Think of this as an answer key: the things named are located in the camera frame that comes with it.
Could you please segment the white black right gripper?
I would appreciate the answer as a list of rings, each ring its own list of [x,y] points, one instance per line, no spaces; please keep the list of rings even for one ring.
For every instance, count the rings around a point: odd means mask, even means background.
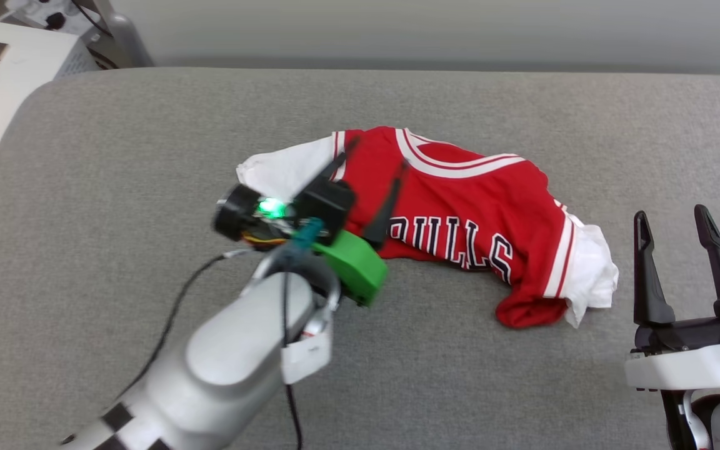
[[[645,211],[634,215],[635,347],[624,364],[629,386],[646,390],[720,388],[720,231],[709,209],[694,207],[698,239],[707,250],[717,317],[676,321],[654,262],[654,237]]]

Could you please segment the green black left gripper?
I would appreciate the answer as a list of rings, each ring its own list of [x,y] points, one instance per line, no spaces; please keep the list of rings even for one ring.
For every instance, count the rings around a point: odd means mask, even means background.
[[[338,151],[289,203],[262,196],[247,185],[235,185],[218,200],[212,228],[261,253],[282,248],[284,268],[303,261],[307,254],[320,256],[336,274],[343,296],[360,306],[371,306],[388,274],[378,250],[388,238],[389,222],[409,163],[402,160],[382,205],[363,235],[357,236],[345,229],[355,193],[348,185],[335,185],[334,176],[359,140],[358,136],[345,142],[344,150]]]

